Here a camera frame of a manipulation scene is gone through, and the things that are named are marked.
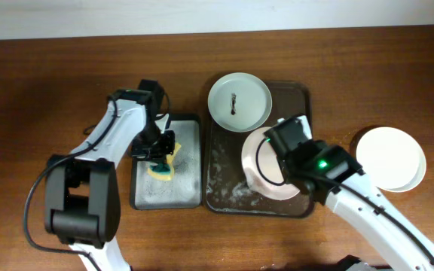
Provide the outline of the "green yellow sponge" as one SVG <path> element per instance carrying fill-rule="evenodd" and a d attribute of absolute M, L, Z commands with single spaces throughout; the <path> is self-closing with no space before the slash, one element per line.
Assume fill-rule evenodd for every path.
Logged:
<path fill-rule="evenodd" d="M 147 173 L 154 179 L 159 181 L 171 181 L 175 174 L 175 169 L 173 167 L 173 161 L 181 149 L 181 145 L 176 142 L 172 154 L 166 155 L 166 160 L 163 163 L 158 163 L 155 165 L 150 165 L 147 169 Z"/>

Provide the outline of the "pale green plate top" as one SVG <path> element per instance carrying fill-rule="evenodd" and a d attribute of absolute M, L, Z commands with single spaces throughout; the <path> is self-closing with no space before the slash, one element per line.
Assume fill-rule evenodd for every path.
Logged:
<path fill-rule="evenodd" d="M 270 116 L 273 100 L 267 85 L 254 75 L 235 72 L 219 78 L 207 101 L 212 119 L 231 132 L 259 128 Z"/>

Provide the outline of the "pink white plate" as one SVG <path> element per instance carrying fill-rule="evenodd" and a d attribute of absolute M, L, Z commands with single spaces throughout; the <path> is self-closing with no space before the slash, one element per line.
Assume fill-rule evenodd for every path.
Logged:
<path fill-rule="evenodd" d="M 299 194 L 300 190 L 291 184 L 284 184 L 283 174 L 277 156 L 268 142 L 264 142 L 257 154 L 259 143 L 269 126 L 251 132 L 243 143 L 241 164 L 249 188 L 268 199 L 287 200 Z"/>

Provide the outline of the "white plate front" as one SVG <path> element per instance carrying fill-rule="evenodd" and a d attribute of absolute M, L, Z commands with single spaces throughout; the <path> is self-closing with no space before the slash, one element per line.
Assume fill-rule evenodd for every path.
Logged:
<path fill-rule="evenodd" d="M 379 126 L 365 132 L 356 145 L 356 159 L 374 186 L 394 193 L 415 189 L 426 174 L 426 157 L 406 132 Z"/>

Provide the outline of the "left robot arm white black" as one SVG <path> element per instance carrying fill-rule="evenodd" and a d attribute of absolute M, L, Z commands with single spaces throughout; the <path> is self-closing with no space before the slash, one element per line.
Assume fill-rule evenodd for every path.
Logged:
<path fill-rule="evenodd" d="M 118 246 L 121 216 L 116 169 L 127 151 L 170 173 L 175 137 L 160 114 L 159 87 L 117 90 L 105 116 L 70 155 L 52 156 L 45 180 L 44 227 L 81 257 L 88 270 L 129 270 Z"/>

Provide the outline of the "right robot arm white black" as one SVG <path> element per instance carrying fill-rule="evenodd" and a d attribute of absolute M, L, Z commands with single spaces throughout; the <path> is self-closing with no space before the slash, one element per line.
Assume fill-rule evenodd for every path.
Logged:
<path fill-rule="evenodd" d="M 315 199 L 361 234 L 394 270 L 434 270 L 434 243 L 370 181 L 343 148 L 309 140 L 284 155 L 289 183 L 312 190 Z"/>

